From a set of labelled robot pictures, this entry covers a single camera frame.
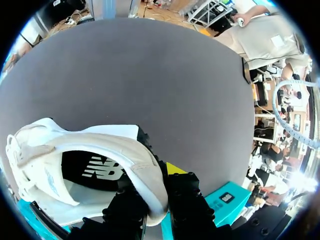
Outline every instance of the person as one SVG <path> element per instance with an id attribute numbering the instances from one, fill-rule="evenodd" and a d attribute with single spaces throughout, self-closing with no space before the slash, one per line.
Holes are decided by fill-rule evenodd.
<path id="1" fill-rule="evenodd" d="M 281 172 L 283 166 L 277 166 L 277 171 Z M 260 184 L 260 190 L 263 190 L 268 193 L 275 193 L 275 194 L 285 194 L 288 192 L 289 187 L 288 185 L 282 180 L 282 178 L 278 175 L 273 173 L 267 173 L 261 169 L 257 169 L 253 176 L 249 176 L 249 171 L 247 172 L 246 177 L 252 181 L 257 182 Z"/>
<path id="2" fill-rule="evenodd" d="M 291 121 L 291 117 L 290 117 L 290 114 L 288 114 L 288 116 L 286 117 L 286 123 L 290 124 L 290 121 Z"/>
<path id="3" fill-rule="evenodd" d="M 273 161 L 271 159 L 266 159 L 265 160 L 265 165 L 272 172 L 276 172 L 276 171 L 281 172 L 284 169 L 284 165 L 283 165 L 283 161 L 282 160 L 279 160 L 279 161 L 275 162 L 275 161 Z"/>
<path id="4" fill-rule="evenodd" d="M 294 74 L 292 74 L 292 78 L 294 80 L 300 80 L 300 75 L 294 73 Z"/>
<path id="5" fill-rule="evenodd" d="M 287 111 L 284 107 L 281 107 L 281 111 L 279 113 L 282 113 L 283 115 L 287 114 Z"/>
<path id="6" fill-rule="evenodd" d="M 286 112 L 287 113 L 291 113 L 291 112 L 293 112 L 294 111 L 294 107 L 293 106 L 288 106 L 287 108 L 286 108 Z"/>
<path id="7" fill-rule="evenodd" d="M 11 57 L 6 61 L 6 63 L 3 66 L 2 72 L 4 73 L 5 71 L 10 71 L 16 63 L 26 54 L 28 53 L 32 47 L 30 46 L 29 43 L 24 42 L 21 47 L 18 49 L 17 52 L 13 53 Z"/>
<path id="8" fill-rule="evenodd" d="M 294 90 L 292 84 L 287 84 L 287 85 L 284 85 L 284 86 L 280 87 L 279 91 L 280 91 L 280 95 L 284 96 L 287 99 L 286 100 L 287 102 L 290 101 L 290 99 L 292 97 L 296 97 L 298 99 L 302 98 L 301 92 Z"/>
<path id="9" fill-rule="evenodd" d="M 291 79 L 299 67 L 308 66 L 309 56 L 301 37 L 276 7 L 256 5 L 244 14 L 236 14 L 234 22 L 239 18 L 244 20 L 244 27 L 235 25 L 214 39 L 243 57 L 250 70 L 285 59 L 281 77 Z"/>
<path id="10" fill-rule="evenodd" d="M 280 141 L 284 142 L 286 140 L 286 138 L 290 138 L 290 137 L 291 137 L 290 133 L 288 133 L 287 130 L 284 129 L 283 130 L 283 136 L 280 137 Z"/>
<path id="11" fill-rule="evenodd" d="M 283 160 L 284 157 L 290 155 L 290 148 L 286 147 L 281 150 L 273 143 L 264 142 L 261 146 L 260 153 L 277 163 L 278 161 Z"/>

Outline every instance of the metal rack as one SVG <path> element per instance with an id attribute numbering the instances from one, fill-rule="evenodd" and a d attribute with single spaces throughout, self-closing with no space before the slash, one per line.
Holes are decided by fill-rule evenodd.
<path id="1" fill-rule="evenodd" d="M 207 0 L 197 9 L 191 9 L 187 13 L 187 21 L 193 25 L 201 23 L 204 28 L 208 28 L 210 25 L 214 24 L 231 11 L 232 8 L 223 4 L 222 0 Z"/>

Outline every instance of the gray mat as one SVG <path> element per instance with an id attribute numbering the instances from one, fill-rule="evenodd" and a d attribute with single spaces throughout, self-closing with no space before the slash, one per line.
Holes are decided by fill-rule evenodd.
<path id="1" fill-rule="evenodd" d="M 137 124 L 161 160 L 195 172 L 207 195 L 242 184 L 254 103 L 241 58 L 194 30 L 148 19 L 79 25 L 27 53 L 0 86 L 0 153 L 6 137 L 40 118 L 70 131 Z"/>

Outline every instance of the black screw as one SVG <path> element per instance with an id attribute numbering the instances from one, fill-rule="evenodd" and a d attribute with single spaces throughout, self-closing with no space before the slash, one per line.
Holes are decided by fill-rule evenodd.
<path id="1" fill-rule="evenodd" d="M 102 210 L 102 214 L 104 217 L 110 217 L 112 213 L 110 212 L 110 210 L 108 208 L 105 208 Z"/>
<path id="2" fill-rule="evenodd" d="M 174 217 L 174 220 L 176 221 L 176 222 L 183 222 L 183 221 L 185 221 L 186 220 L 186 217 L 185 216 L 175 216 Z"/>
<path id="3" fill-rule="evenodd" d="M 269 234 L 269 229 L 268 228 L 262 228 L 261 229 L 261 235 L 262 236 L 267 236 Z"/>
<path id="4" fill-rule="evenodd" d="M 213 210 L 212 208 L 208 208 L 205 214 L 213 219 L 215 218 L 215 210 Z"/>
<path id="5" fill-rule="evenodd" d="M 259 222 L 258 218 L 252 219 L 252 221 L 251 221 L 251 225 L 252 225 L 252 226 L 256 227 L 256 226 L 258 226 L 259 224 L 260 224 L 260 222 Z"/>
<path id="6" fill-rule="evenodd" d="M 140 217 L 140 216 L 134 216 L 134 217 L 132 217 L 131 218 L 133 221 L 135 221 L 135 222 L 141 222 L 142 221 L 142 217 Z"/>
<path id="7" fill-rule="evenodd" d="M 175 195 L 175 196 L 181 196 L 181 192 L 179 192 L 179 191 L 174 191 L 173 195 Z"/>
<path id="8" fill-rule="evenodd" d="M 125 190 L 123 188 L 120 188 L 116 193 L 117 194 L 123 194 L 125 192 Z"/>
<path id="9" fill-rule="evenodd" d="M 201 191 L 198 188 L 194 189 L 193 192 L 194 192 L 194 195 L 196 196 L 199 196 L 201 194 Z"/>

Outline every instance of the shoe tongue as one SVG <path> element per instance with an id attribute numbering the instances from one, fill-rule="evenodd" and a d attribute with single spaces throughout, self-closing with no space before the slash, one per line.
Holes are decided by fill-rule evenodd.
<path id="1" fill-rule="evenodd" d="M 123 174 L 123 167 L 111 158 L 88 151 L 64 152 L 61 168 L 65 180 L 102 191 L 117 191 Z"/>
<path id="2" fill-rule="evenodd" d="M 61 162 L 62 153 L 49 154 L 45 159 L 39 159 L 34 164 L 27 165 L 24 172 L 44 193 L 63 203 L 76 206 L 79 202 L 74 201 L 66 188 Z"/>

